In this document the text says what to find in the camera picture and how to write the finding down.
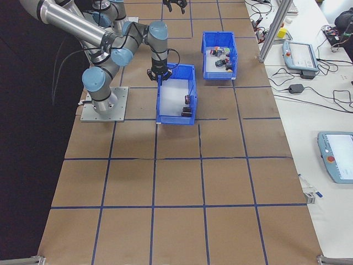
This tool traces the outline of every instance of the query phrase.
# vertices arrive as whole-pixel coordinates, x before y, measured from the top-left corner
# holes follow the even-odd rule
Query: touchscreen display
[[[353,179],[353,135],[328,134],[341,179]]]
[[[315,68],[309,45],[290,43],[293,64],[298,67]]]

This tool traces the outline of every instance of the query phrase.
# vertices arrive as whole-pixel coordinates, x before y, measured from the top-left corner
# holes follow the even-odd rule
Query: black background
[[[90,9],[91,1],[77,1]],[[0,260],[37,254],[60,174],[76,106],[84,53],[63,66],[51,103],[55,57],[81,49],[74,37],[31,17],[18,1],[0,16]]]

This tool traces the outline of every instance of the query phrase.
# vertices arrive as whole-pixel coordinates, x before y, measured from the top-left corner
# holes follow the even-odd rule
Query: red emergency stop button
[[[330,163],[335,162],[335,158],[334,158],[333,156],[328,156],[326,159],[327,159],[327,161],[329,161]]]

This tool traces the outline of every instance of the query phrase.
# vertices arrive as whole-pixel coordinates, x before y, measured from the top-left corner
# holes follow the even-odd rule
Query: metal base plate
[[[119,121],[123,122],[125,118],[127,95],[129,93],[128,87],[111,87],[111,91],[117,97],[117,104],[112,110],[106,114],[97,113],[93,105],[87,103],[83,106],[81,121],[82,122],[102,122],[102,121]],[[91,101],[91,97],[87,94],[86,101]]]

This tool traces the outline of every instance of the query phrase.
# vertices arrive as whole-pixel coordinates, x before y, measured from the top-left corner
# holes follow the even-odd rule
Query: yellow object
[[[283,39],[286,36],[286,33],[287,33],[287,29],[280,28],[280,31],[278,32],[277,37]]]

